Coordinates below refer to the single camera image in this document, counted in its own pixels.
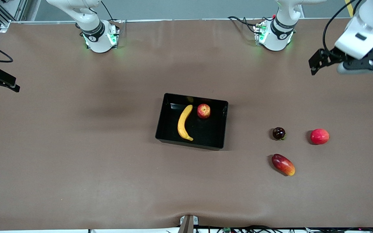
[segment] brown table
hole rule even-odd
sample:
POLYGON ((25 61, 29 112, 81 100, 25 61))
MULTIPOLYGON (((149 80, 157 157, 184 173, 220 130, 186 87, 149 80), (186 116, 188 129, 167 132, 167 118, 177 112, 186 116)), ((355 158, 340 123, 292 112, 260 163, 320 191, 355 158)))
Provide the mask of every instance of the brown table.
MULTIPOLYGON (((129 23, 86 50, 74 25, 12 24, 0 68, 0 230, 201 225, 373 227, 373 75, 314 77, 327 20, 301 20, 283 51, 229 21, 129 23), (225 147, 154 138, 164 93, 227 100, 225 147), (269 131, 284 127, 287 140, 269 131), (331 140, 308 141, 325 128, 331 140), (285 177, 269 164, 281 153, 285 177)), ((329 45, 346 20, 329 29, 329 45)))

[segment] apple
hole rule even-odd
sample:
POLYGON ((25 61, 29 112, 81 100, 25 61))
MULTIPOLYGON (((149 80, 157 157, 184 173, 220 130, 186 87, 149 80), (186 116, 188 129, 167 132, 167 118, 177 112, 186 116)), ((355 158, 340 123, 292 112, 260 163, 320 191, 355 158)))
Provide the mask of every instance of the apple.
POLYGON ((210 116, 211 114, 211 109, 208 105, 206 104, 201 104, 198 106, 198 116, 202 119, 206 119, 210 116))
POLYGON ((329 138, 330 138, 329 133, 322 128, 317 128, 313 130, 311 133, 311 140, 316 145, 327 143, 329 138))
POLYGON ((288 176, 292 176, 296 172, 296 168, 294 167, 293 163, 282 155, 274 154, 271 158, 271 162, 275 168, 279 169, 288 176))

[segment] yellow banana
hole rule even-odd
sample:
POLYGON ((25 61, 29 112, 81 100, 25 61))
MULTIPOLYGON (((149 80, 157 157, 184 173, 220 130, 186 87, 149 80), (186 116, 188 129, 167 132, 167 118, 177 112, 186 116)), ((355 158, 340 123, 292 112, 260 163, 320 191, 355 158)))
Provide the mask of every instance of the yellow banana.
POLYGON ((192 141, 193 138, 191 138, 187 131, 185 130, 185 121, 187 120, 189 114, 192 111, 192 105, 188 105, 184 111, 181 113, 181 116, 179 117, 178 120, 178 134, 181 136, 183 139, 187 139, 192 141))

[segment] black rectangular tray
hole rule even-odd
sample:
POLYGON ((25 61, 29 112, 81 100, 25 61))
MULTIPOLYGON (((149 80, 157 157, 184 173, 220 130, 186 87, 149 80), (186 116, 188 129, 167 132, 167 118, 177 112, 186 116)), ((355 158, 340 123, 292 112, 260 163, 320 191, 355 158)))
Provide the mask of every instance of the black rectangular tray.
POLYGON ((163 97, 155 138, 164 143, 192 146, 202 149, 219 150, 224 147, 225 125, 227 124, 228 102, 180 94, 166 93, 163 97), (197 107, 207 104, 211 114, 207 119, 197 115, 197 107), (194 140, 181 138, 178 134, 178 120, 186 106, 193 109, 185 122, 185 129, 194 140))

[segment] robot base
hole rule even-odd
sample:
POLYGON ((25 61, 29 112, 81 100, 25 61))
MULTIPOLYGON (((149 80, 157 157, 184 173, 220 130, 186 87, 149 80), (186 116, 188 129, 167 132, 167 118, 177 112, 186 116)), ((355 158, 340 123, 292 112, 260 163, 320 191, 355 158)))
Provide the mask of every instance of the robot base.
POLYGON ((254 34, 256 45, 263 45, 272 51, 280 51, 290 43, 293 32, 288 36, 288 39, 279 40, 277 36, 269 30, 271 22, 272 21, 265 20, 253 27, 253 30, 257 32, 254 34))
POLYGON ((117 49, 119 42, 120 29, 106 20, 101 21, 105 25, 105 32, 99 37, 97 42, 92 42, 83 36, 86 40, 87 49, 91 49, 96 53, 105 53, 110 49, 117 49))

